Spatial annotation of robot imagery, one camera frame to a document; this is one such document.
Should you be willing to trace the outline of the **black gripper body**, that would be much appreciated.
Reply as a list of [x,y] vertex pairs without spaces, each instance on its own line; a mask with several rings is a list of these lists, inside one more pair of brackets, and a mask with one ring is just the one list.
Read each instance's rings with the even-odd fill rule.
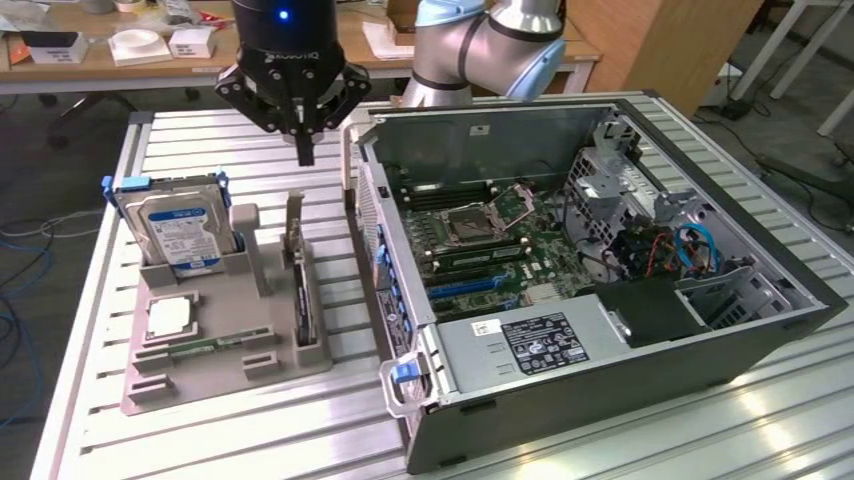
[[237,66],[275,129],[296,145],[323,131],[319,105],[344,69],[336,3],[320,0],[235,1]]

